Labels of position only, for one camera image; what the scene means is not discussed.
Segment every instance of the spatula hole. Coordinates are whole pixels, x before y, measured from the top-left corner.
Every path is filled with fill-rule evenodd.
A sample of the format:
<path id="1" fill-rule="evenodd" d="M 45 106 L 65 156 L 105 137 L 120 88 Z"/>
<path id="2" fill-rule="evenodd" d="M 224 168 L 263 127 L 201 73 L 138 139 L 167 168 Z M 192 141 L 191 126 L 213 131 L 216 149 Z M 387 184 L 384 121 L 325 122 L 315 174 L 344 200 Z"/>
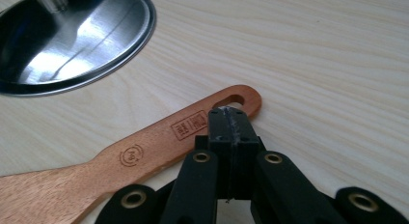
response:
<path id="1" fill-rule="evenodd" d="M 232 95 L 214 104 L 213 108 L 217 108 L 220 106 L 230 106 L 230 107 L 240 109 L 243 105 L 244 105 L 244 97 L 240 95 Z"/>

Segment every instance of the black plastic part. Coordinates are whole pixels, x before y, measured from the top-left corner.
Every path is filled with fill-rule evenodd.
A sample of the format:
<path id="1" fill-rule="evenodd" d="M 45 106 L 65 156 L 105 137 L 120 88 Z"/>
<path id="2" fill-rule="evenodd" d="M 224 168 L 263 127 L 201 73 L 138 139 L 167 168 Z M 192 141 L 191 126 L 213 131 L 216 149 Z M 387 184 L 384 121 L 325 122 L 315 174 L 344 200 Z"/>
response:
<path id="1" fill-rule="evenodd" d="M 157 194 L 150 187 L 132 184 L 120 189 L 105 205 L 95 224 L 149 224 Z"/>
<path id="2" fill-rule="evenodd" d="M 215 108 L 208 113 L 206 146 L 220 158 L 220 199 L 249 200 L 253 191 L 253 168 L 256 155 L 263 146 L 257 137 L 246 113 L 232 107 Z"/>
<path id="3" fill-rule="evenodd" d="M 335 204 L 337 210 L 350 223 L 409 223 L 401 213 L 378 196 L 359 187 L 347 187 L 339 190 Z"/>
<path id="4" fill-rule="evenodd" d="M 347 223 L 285 155 L 260 153 L 255 174 L 261 195 L 254 202 L 257 205 L 259 199 L 267 199 L 280 223 Z"/>
<path id="5" fill-rule="evenodd" d="M 341 189 L 336 199 L 317 191 L 288 157 L 265 150 L 240 110 L 216 108 L 208 119 L 209 135 L 196 136 L 174 182 L 157 192 L 142 185 L 121 189 L 96 223 L 215 223 L 217 199 L 234 198 L 252 201 L 256 224 L 409 224 L 364 189 Z M 127 210 L 121 201 L 133 189 L 144 190 L 147 201 Z"/>
<path id="6" fill-rule="evenodd" d="M 217 167 L 217 155 L 210 151 L 188 154 L 159 223 L 215 223 Z"/>

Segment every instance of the metal rod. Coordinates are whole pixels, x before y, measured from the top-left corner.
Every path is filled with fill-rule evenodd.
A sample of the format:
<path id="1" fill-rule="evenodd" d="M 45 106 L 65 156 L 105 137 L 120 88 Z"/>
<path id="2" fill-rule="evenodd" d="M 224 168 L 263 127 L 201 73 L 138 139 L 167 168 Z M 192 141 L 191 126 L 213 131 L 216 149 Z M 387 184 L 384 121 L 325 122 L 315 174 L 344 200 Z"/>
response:
<path id="1" fill-rule="evenodd" d="M 50 13 L 57 13 L 67 8 L 68 0 L 37 0 Z"/>

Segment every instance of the wood grain surface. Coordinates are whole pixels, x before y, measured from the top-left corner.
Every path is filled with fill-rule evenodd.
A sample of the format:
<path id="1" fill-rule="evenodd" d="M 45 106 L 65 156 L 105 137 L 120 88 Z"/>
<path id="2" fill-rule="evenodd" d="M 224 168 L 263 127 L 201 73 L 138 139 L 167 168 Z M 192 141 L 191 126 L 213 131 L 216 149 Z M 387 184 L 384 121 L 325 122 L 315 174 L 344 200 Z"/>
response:
<path id="1" fill-rule="evenodd" d="M 17 1 L 0 0 L 0 10 Z M 0 97 L 0 175 L 90 161 L 246 84 L 263 97 L 253 124 L 268 149 L 330 196 L 361 186 L 409 218 L 409 0 L 152 1 L 150 42 L 113 74 L 56 96 Z M 220 223 L 252 223 L 248 203 L 219 205 Z"/>

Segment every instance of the wooden spatula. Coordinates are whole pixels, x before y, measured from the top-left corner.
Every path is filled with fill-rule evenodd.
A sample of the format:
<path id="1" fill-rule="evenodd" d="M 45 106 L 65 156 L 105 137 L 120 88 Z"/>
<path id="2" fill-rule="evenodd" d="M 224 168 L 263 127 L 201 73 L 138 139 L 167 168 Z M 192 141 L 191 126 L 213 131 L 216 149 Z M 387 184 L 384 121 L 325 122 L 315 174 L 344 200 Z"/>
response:
<path id="1" fill-rule="evenodd" d="M 89 162 L 1 177 L 0 223 L 80 221 L 110 193 L 183 159 L 195 136 L 207 133 L 207 112 L 232 102 L 241 103 L 250 118 L 261 107 L 257 91 L 232 86 L 107 147 Z"/>

